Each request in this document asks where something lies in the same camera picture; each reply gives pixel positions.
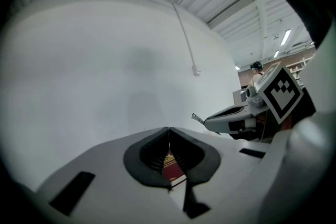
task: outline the black cover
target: black cover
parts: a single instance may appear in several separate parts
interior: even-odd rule
[[[170,150],[191,186],[208,182],[221,164],[218,151],[173,127],[169,140]]]
[[[162,175],[164,159],[169,150],[168,127],[131,145],[124,154],[124,165],[130,175],[149,187],[171,189]]]
[[[80,172],[51,202],[50,205],[69,216],[84,192],[90,186],[95,175]]]

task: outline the person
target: person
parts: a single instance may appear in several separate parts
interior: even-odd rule
[[[253,65],[251,65],[251,69],[253,70],[254,75],[249,82],[249,86],[254,86],[265,72],[263,72],[263,65],[259,61],[254,62]]]

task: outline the black slot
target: black slot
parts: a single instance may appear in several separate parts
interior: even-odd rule
[[[126,170],[145,186],[171,189],[170,181],[162,175],[169,150],[168,131],[168,127],[162,128],[125,151],[123,161]]]
[[[265,155],[265,152],[249,150],[248,148],[243,148],[239,152],[260,159],[262,159]]]
[[[49,204],[66,216],[69,216],[95,175],[80,172]]]

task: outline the red book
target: red book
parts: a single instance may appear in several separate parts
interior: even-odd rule
[[[177,180],[184,173],[182,172],[181,168],[177,164],[172,152],[169,150],[167,156],[164,160],[163,165],[163,176],[170,180],[170,182]]]

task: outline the white curved surface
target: white curved surface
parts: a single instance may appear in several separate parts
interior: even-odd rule
[[[2,38],[0,137],[14,179],[35,190],[97,144],[233,104],[238,75],[221,37],[165,0],[41,0]]]

